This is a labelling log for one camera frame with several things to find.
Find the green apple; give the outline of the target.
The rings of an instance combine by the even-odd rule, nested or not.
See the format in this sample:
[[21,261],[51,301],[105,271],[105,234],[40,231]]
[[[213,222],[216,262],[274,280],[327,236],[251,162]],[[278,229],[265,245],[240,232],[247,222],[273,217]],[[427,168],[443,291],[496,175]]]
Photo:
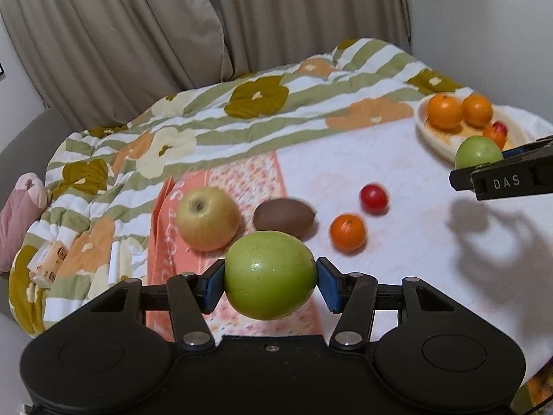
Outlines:
[[253,320],[278,320],[304,305],[317,284],[308,247],[279,231],[237,240],[225,257],[225,293],[234,310]]
[[475,167],[503,160],[503,152],[487,137],[471,136],[457,148],[454,166],[456,169]]

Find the large red tomato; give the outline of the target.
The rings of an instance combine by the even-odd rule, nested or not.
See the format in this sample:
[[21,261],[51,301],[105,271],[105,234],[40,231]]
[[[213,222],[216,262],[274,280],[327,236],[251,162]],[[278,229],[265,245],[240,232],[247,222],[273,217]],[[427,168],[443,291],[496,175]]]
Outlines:
[[496,121],[493,124],[488,124],[483,130],[483,136],[492,140],[500,150],[503,150],[507,139],[509,130],[506,124],[501,121]]

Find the small orange tangerine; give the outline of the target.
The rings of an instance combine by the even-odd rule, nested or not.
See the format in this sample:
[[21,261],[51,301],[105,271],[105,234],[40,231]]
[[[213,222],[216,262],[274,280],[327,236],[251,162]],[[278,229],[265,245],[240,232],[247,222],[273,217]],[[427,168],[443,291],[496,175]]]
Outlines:
[[340,214],[329,229],[333,246],[344,253],[353,253],[366,244],[366,226],[355,214]]

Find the yellow-green apple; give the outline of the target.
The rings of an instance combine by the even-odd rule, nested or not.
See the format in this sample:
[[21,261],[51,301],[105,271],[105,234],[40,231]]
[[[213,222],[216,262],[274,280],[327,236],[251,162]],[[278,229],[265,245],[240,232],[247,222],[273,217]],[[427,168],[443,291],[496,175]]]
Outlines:
[[242,215],[223,190],[206,186],[187,191],[176,210],[176,227],[193,250],[210,252],[223,248],[238,232]]

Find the brown kiwi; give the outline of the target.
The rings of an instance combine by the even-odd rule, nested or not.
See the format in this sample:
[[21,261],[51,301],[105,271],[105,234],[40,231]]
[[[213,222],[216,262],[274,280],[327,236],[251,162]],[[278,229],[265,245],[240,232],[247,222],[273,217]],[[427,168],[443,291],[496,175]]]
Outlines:
[[275,230],[301,238],[311,231],[315,215],[314,210],[303,201],[272,199],[255,209],[253,225],[256,230]]

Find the cream fruit bowl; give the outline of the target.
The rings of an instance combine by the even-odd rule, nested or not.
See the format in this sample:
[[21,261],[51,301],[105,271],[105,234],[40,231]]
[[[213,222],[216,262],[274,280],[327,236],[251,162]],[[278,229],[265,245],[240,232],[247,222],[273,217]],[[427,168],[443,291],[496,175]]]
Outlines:
[[[428,102],[432,98],[433,95],[427,95],[419,102],[415,110],[415,125],[427,145],[439,157],[454,164],[457,149],[463,141],[471,136],[481,136],[484,130],[471,127],[465,122],[462,122],[453,131],[434,128],[428,122]],[[531,124],[535,120],[536,116],[529,111],[510,106],[493,105],[491,124],[503,123],[508,130],[503,152],[535,141],[536,135],[531,133]]]

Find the orange in bowl left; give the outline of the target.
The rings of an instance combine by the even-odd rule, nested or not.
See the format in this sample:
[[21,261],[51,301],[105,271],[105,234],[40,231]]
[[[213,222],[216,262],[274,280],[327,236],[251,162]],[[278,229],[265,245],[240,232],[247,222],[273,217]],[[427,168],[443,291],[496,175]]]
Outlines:
[[451,95],[433,95],[428,101],[428,122],[437,129],[456,129],[463,120],[461,104]]

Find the orange in bowl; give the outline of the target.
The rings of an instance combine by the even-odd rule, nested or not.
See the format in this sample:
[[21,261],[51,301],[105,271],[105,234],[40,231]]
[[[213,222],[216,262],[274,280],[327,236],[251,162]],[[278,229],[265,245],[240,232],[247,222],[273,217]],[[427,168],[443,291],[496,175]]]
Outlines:
[[469,95],[461,103],[464,121],[473,128],[485,128],[493,117],[493,107],[483,95]]
[[451,95],[433,95],[428,101],[428,122],[437,129],[456,129],[463,120],[461,104]]

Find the orange in bowl right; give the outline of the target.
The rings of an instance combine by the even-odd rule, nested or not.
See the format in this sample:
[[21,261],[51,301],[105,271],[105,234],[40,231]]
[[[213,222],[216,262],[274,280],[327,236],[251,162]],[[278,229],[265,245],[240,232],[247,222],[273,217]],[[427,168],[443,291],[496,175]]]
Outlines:
[[493,107],[483,95],[469,95],[461,103],[464,121],[473,128],[485,128],[493,117]]

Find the pink floral towel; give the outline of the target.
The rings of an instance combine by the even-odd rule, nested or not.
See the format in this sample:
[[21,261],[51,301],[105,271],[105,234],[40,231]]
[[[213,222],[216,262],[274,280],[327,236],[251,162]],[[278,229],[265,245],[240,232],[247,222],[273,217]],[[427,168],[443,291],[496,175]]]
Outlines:
[[[162,284],[212,262],[190,249],[175,226],[187,191],[223,189],[239,205],[245,231],[263,201],[298,199],[316,214],[306,237],[315,257],[382,283],[421,277],[511,336],[534,375],[552,355],[552,199],[477,201],[451,189],[449,172],[424,146],[412,119],[192,170],[159,193],[148,280]],[[387,191],[385,214],[363,214],[359,193],[369,183]],[[331,242],[329,228],[340,214],[363,218],[367,240],[357,253],[344,254]]]

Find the small red cherry tomato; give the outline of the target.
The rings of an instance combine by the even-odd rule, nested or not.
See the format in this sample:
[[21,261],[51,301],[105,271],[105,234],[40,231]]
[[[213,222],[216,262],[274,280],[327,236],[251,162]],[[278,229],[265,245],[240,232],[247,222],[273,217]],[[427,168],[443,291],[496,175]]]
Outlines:
[[377,184],[367,184],[360,191],[363,209],[369,214],[383,213],[389,203],[387,192]]

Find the floral striped quilt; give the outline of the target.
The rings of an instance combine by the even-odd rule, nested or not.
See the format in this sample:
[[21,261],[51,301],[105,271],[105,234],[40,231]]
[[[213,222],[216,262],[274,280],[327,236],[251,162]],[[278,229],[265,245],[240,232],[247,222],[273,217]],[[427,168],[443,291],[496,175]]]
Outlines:
[[[425,95],[470,88],[375,38],[329,54],[167,95],[134,121],[70,134],[49,161],[49,205],[13,259],[8,303],[38,335],[127,277],[148,280],[162,187],[211,169],[344,131],[410,118]],[[51,288],[27,265],[54,241],[67,256]]]

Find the pink plush pillow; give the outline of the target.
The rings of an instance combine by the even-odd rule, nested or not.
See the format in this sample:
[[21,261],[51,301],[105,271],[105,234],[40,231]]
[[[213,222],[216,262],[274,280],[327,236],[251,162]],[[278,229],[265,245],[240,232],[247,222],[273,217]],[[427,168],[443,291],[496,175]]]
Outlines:
[[48,191],[35,173],[19,177],[1,211],[1,272],[8,273],[31,225],[48,204]]

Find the grey headboard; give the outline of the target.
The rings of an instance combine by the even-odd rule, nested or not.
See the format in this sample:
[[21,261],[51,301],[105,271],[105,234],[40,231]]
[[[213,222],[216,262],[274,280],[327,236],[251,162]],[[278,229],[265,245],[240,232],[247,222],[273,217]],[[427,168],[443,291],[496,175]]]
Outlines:
[[8,144],[1,152],[1,206],[5,205],[21,175],[34,173],[45,181],[49,161],[73,132],[59,111],[49,108]]

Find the beige curtain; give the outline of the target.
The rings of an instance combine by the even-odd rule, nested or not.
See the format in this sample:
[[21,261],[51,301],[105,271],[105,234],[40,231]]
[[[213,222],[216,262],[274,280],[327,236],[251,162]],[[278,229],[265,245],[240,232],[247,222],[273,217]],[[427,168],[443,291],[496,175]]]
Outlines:
[[1,0],[1,16],[37,92],[76,129],[346,39],[411,45],[407,0]]

